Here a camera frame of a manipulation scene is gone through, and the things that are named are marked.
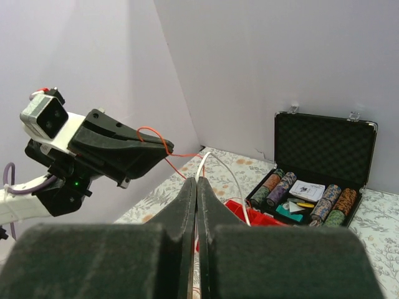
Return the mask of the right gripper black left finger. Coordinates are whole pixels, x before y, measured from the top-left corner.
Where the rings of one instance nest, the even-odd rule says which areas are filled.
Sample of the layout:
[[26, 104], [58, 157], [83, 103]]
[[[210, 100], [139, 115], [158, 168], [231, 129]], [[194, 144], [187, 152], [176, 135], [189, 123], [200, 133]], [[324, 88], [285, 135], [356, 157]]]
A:
[[191, 298], [195, 251], [195, 179], [187, 179], [178, 195], [148, 224], [162, 228], [157, 250], [155, 298]]

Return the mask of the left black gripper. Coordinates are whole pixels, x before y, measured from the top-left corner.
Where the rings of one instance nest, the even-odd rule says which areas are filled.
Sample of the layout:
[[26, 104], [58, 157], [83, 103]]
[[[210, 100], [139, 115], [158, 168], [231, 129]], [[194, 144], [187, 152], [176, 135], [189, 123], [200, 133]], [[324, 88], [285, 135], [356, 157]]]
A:
[[146, 175], [174, 150], [169, 140], [137, 130], [93, 109], [69, 142], [75, 158], [51, 149], [46, 155], [41, 144], [29, 140], [25, 154], [48, 168], [47, 186], [34, 195], [57, 217], [73, 213], [91, 196], [94, 178], [105, 176], [123, 187], [128, 181]]

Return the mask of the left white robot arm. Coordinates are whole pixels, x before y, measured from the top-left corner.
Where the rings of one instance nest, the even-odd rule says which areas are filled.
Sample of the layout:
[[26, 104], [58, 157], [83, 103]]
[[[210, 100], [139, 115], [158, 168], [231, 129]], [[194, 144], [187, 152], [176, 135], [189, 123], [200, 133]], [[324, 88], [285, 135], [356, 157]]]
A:
[[94, 180], [105, 176], [125, 189], [174, 149], [171, 141], [134, 130], [98, 109], [87, 116], [69, 113], [53, 139], [37, 136], [28, 127], [24, 131], [30, 137], [25, 154], [47, 172], [26, 183], [12, 184], [6, 179], [15, 167], [6, 166], [1, 224], [73, 213], [91, 196]]

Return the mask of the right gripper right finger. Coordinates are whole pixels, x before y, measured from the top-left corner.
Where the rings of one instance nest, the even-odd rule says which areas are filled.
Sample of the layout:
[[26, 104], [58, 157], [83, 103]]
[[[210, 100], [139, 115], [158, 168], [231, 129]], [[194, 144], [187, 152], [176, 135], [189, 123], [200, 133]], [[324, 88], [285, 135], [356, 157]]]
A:
[[244, 225], [215, 195], [209, 181], [200, 177], [197, 182], [197, 220], [199, 234], [199, 273], [202, 298], [216, 295], [216, 260], [214, 238], [218, 225]]

